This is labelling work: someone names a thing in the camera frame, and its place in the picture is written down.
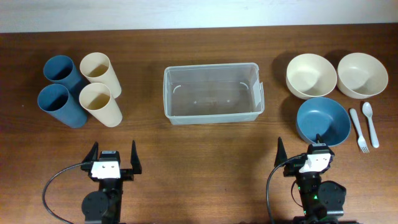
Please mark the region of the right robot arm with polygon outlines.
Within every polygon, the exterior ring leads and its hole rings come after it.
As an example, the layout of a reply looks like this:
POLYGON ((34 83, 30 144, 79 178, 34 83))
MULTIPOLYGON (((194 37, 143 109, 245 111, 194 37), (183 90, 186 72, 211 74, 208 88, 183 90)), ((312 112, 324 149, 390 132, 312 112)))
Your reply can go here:
POLYGON ((317 142, 307 152, 286 155, 282 139, 278 139, 274 168, 282 167, 284 177, 295 177, 304 216, 294 217, 293 223, 338 223, 344 214, 346 188, 334 181, 322 181, 335 153, 317 136, 317 142))

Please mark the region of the blue bowl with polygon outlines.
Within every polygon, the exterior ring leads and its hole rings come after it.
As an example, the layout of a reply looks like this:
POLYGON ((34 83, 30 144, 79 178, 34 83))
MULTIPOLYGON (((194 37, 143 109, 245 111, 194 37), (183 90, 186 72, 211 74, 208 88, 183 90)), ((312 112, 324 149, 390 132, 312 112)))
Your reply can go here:
POLYGON ((317 134, 328 146, 337 146, 349 137, 348 112, 335 100, 325 97, 306 100, 296 116, 298 135, 307 143, 317 142, 317 134))

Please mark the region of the cream bowl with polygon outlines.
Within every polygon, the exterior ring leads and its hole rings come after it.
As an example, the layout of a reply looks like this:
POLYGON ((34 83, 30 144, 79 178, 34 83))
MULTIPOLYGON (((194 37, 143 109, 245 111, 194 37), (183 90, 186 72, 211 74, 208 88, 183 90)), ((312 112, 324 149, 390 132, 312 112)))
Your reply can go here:
POLYGON ((354 99, 380 94, 389 81, 385 66, 377 58, 364 53, 344 56, 338 64, 337 74, 338 89, 354 99))
POLYGON ((317 54, 301 54, 289 62, 285 81, 293 95, 308 100, 332 92, 338 76, 326 58, 317 54))

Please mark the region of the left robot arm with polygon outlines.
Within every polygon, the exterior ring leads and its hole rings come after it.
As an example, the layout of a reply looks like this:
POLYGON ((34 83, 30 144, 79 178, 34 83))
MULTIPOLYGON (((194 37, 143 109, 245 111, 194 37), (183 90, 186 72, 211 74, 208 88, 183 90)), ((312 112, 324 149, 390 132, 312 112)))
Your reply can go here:
POLYGON ((82 201, 81 210, 85 223, 119 223, 123 183, 133 181, 136 174, 142 173, 142 166, 137 155, 136 143, 131 147, 131 168, 120 168, 120 153, 118 151, 98 151, 98 143, 82 160, 81 170, 88 177, 99 183, 97 191, 89 193, 82 201))

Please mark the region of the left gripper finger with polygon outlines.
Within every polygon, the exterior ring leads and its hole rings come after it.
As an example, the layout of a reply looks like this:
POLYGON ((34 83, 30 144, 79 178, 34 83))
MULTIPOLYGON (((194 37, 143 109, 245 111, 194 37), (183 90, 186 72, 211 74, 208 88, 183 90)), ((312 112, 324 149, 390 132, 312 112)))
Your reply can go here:
POLYGON ((89 153, 83 159, 83 162, 94 162, 98 160, 98 142, 95 142, 89 153))
POLYGON ((136 149, 136 142, 135 142, 135 140, 132 141, 130 163, 131 163, 131 165, 132 165, 132 170, 142 170, 141 162, 140 162, 139 156, 138 156, 138 154, 137 154, 137 149, 136 149))

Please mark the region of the cream cup front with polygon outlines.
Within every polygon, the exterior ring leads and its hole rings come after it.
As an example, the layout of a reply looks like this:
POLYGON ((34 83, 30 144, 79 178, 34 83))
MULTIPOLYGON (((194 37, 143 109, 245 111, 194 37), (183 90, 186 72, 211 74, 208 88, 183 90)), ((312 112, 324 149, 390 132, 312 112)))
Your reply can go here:
POLYGON ((79 103, 106 127, 116 127, 123 119, 111 90, 105 84, 90 83, 85 86, 80 92, 79 103))

